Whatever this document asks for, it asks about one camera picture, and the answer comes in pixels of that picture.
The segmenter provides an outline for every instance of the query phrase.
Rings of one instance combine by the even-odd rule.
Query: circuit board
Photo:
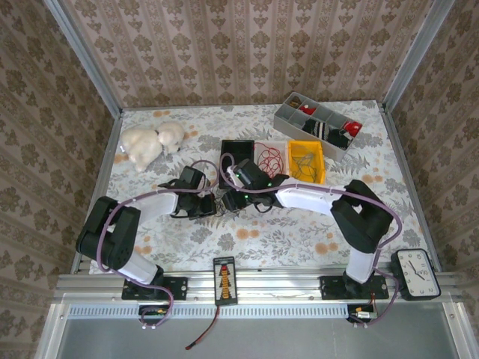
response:
[[[238,304],[234,257],[215,258],[213,260],[213,272],[215,277],[215,304]]]

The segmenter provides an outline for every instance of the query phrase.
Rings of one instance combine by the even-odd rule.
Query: black clock frame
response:
[[[404,272],[403,269],[401,268],[401,263],[399,261],[399,252],[408,252],[408,251],[422,251],[424,253],[424,256],[426,260],[429,262],[429,266],[431,269],[431,274],[433,276],[433,279],[436,281],[436,285],[439,288],[439,294],[437,295],[422,295],[419,297],[416,297],[412,295],[409,292],[409,288],[406,283],[406,278],[404,277]],[[427,252],[422,249],[422,248],[409,248],[409,249],[399,249],[395,253],[391,255],[391,269],[393,275],[399,280],[399,287],[400,287],[400,293],[401,296],[405,301],[430,301],[431,299],[437,298],[441,295],[441,287],[439,286],[439,282],[437,281],[436,273],[434,272],[434,267],[433,264],[431,263],[429,256],[427,255]]]

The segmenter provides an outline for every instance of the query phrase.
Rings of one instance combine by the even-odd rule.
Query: yellow container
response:
[[[288,141],[289,175],[297,180],[323,184],[326,179],[323,148],[319,141]]]

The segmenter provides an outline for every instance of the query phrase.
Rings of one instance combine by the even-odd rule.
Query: patterned wallpaper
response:
[[[430,0],[64,0],[121,107],[383,100]]]
[[[479,1],[456,0],[393,111],[436,249],[479,337]]]
[[[32,358],[112,118],[41,1],[0,1],[0,357]]]

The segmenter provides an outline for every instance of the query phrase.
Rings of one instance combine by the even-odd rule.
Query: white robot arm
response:
[[[331,216],[351,245],[346,276],[359,285],[370,279],[379,241],[388,231],[392,221],[392,216],[384,209],[333,191],[324,192],[320,185],[304,184],[289,176],[278,175],[270,179],[248,160],[239,163],[235,168],[230,168],[228,173],[234,174],[234,182],[240,181],[242,185],[238,186],[237,190],[231,189],[223,196],[223,203],[227,209],[234,211],[250,204],[255,206],[263,204],[280,208],[307,209]],[[158,215],[177,217],[180,210],[185,210],[187,213],[185,217],[190,219],[214,215],[216,205],[212,194],[199,197],[196,194],[181,192],[181,189],[185,188],[197,189],[203,176],[200,171],[186,167],[179,179],[165,185],[169,192],[133,201],[121,208],[110,223],[112,231],[106,232],[101,248],[103,264],[139,283],[159,284],[163,274],[161,267],[133,250],[138,225]],[[242,191],[245,189],[262,193],[244,195]],[[368,197],[372,201],[380,202],[361,181],[353,180],[349,185],[332,189],[359,194],[359,197]],[[101,197],[95,203],[76,243],[78,252],[93,260],[97,258],[100,233],[109,214],[117,205],[116,200],[108,197]]]

